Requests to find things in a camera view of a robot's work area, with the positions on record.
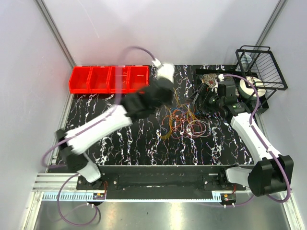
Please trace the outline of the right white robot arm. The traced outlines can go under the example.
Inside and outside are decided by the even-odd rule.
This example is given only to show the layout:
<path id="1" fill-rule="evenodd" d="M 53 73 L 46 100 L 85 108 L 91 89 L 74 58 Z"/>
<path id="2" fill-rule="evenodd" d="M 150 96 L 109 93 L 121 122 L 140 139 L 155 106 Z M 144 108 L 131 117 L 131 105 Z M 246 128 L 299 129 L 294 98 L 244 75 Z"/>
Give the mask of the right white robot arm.
<path id="1" fill-rule="evenodd" d="M 283 156 L 270 144 L 246 104 L 238 102 L 235 82 L 220 81 L 214 89 L 201 83 L 190 100 L 199 111 L 209 115 L 219 112 L 226 118 L 254 160 L 252 169 L 239 166 L 225 169 L 218 177 L 219 187 L 228 190 L 234 184 L 240 184 L 248 187 L 255 196 L 286 191 L 284 200 L 287 200 L 291 193 L 294 162 L 289 155 Z"/>

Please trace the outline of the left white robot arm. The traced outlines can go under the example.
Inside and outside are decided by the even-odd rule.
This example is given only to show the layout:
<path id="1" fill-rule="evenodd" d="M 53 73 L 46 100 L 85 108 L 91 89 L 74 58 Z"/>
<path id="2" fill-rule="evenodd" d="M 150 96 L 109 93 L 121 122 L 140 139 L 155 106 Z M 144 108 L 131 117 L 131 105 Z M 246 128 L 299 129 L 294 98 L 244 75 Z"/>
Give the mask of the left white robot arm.
<path id="1" fill-rule="evenodd" d="M 156 80 L 141 90 L 129 93 L 101 115 L 73 130 L 59 129 L 56 136 L 59 153 L 72 173 L 86 179 L 94 190 L 103 186 L 103 177 L 96 163 L 85 152 L 102 138 L 146 119 L 164 105 L 170 105 L 174 97 L 175 66 L 159 64 Z"/>

